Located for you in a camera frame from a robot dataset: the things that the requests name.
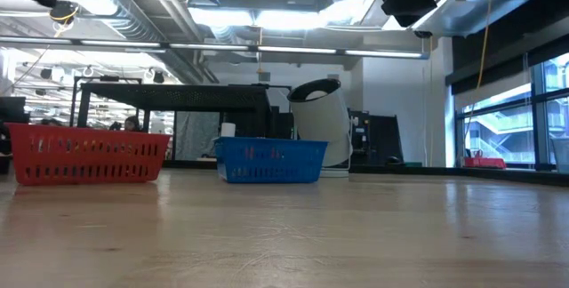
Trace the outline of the blue plastic basket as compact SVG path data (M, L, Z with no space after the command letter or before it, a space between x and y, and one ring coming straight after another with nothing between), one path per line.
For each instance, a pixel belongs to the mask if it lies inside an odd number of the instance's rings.
M228 183L313 183L319 179L326 141L219 137L219 176Z

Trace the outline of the black metal mesh shelf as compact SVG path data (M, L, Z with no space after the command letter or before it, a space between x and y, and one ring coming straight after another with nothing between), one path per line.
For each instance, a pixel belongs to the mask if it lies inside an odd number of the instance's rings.
M270 130L270 105L266 89L258 85L104 84L81 85L76 125L87 125L91 96L97 94L145 111L148 125L151 111L254 113L257 133Z

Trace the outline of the grey plastic sheet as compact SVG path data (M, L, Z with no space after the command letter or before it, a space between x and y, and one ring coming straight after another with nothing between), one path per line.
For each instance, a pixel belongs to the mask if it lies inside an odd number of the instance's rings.
M175 123L176 160L196 161L215 155L213 140L219 136L219 113L177 112Z

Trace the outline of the red plastic basket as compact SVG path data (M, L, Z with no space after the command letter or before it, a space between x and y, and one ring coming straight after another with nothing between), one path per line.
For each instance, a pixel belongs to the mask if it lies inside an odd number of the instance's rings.
M156 180L170 137L145 132L8 123L15 177L24 186Z

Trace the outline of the red distant bin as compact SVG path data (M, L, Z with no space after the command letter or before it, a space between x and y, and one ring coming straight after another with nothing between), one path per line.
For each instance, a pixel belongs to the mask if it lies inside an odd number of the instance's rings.
M502 158L491 157L465 157L463 166L466 168L506 169L507 165Z

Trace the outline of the long ceiling light strip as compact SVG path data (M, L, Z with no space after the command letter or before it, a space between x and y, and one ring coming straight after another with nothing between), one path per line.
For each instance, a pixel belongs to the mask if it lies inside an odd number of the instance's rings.
M270 45L240 45L240 44L168 44L171 49L227 51L227 52L269 52L337 55L366 58L394 58L425 60L429 55L425 52L370 51L337 48L312 48Z

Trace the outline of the black equipment cabinet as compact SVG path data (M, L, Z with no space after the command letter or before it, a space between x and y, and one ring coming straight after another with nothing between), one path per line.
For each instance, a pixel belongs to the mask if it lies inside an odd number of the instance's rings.
M385 166L405 163L396 116L375 116L349 111L352 120L351 163Z

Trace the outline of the dark window frame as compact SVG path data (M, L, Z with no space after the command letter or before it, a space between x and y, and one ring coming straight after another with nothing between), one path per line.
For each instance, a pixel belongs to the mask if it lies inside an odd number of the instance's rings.
M569 52L454 96L456 150L507 168L569 171Z

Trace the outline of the black ceiling-hung device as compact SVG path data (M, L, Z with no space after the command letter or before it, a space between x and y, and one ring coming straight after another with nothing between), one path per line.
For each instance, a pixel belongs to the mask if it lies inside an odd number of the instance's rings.
M52 21L60 25L70 25L73 23L76 14L79 12L80 5L71 1L58 1L49 12Z

